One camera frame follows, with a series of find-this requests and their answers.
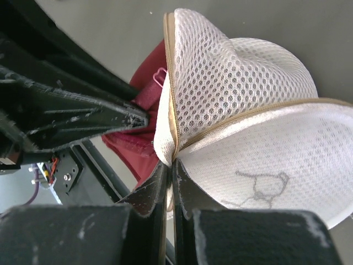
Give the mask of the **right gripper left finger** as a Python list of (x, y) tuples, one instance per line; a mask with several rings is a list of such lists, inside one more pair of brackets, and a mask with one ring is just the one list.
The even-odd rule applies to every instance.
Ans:
[(165, 264), (168, 169), (110, 206), (16, 206), (1, 215), (2, 264)]

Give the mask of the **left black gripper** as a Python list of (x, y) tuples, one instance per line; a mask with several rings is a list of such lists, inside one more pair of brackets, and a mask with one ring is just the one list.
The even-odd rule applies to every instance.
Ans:
[(1, 169), (82, 140), (141, 129), (138, 91), (62, 32), (35, 1), (1, 2)]

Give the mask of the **dark red bra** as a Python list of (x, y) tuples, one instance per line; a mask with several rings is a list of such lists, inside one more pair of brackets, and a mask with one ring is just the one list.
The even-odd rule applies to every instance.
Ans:
[(106, 146), (117, 154), (133, 174), (140, 186), (153, 172), (159, 159), (153, 147), (156, 132), (157, 113), (162, 92), (162, 84), (167, 68), (165, 44), (161, 41), (141, 63), (130, 80), (130, 85), (138, 90), (131, 101), (146, 111), (148, 126), (123, 132), (113, 132), (101, 137)]

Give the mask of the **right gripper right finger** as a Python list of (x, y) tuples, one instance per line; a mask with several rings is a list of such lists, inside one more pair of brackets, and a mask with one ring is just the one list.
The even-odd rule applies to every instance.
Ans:
[(341, 264), (328, 229), (309, 211), (230, 210), (172, 166), (177, 264)]

